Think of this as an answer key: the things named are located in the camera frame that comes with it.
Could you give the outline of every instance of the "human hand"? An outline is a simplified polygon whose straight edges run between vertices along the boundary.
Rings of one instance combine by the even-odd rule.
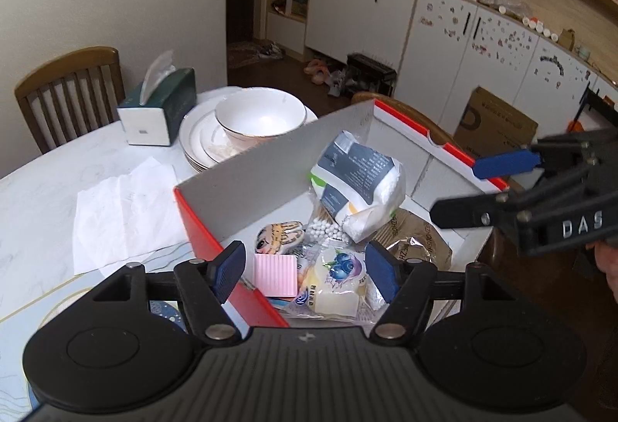
[[[605,273],[614,300],[618,302],[618,248],[612,248],[605,241],[590,243],[586,248],[594,248],[596,266]]]

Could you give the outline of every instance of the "dining table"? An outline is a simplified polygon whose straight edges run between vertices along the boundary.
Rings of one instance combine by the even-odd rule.
[[[197,101],[214,110],[233,89],[240,88],[206,91],[198,94]],[[174,167],[178,182],[197,173],[179,141],[169,147],[132,146],[122,124],[113,122],[0,180],[0,422],[20,420],[32,409],[21,356],[30,336],[49,319],[47,300],[60,302],[83,294],[105,277],[99,270],[73,273],[77,194],[131,172],[148,158]],[[147,271],[171,270],[192,257],[186,241],[152,252],[143,263]]]

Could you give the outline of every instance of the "stack of plates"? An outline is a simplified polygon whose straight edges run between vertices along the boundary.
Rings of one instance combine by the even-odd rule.
[[[178,141],[187,161],[197,172],[202,172],[240,153],[231,144],[223,127],[214,116],[217,103],[240,88],[225,89],[226,92],[222,96],[208,99],[191,109],[180,124]],[[317,120],[317,117],[307,108],[305,124],[314,120]]]

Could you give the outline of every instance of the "blue gripper pad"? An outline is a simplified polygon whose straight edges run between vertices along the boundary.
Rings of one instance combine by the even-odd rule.
[[[472,172],[479,180],[527,173],[541,164],[541,157],[530,150],[517,150],[477,159]]]
[[[245,245],[233,241],[217,258],[208,263],[212,292],[220,303],[224,303],[245,271]]]
[[[386,303],[392,302],[399,291],[400,264],[399,260],[376,241],[371,241],[365,248],[367,274],[378,287]]]

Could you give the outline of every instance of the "white paper napkin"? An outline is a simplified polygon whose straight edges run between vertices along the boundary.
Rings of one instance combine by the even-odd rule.
[[[128,175],[108,178],[77,195],[73,273],[109,276],[129,261],[187,241],[173,188],[174,168],[148,158]]]

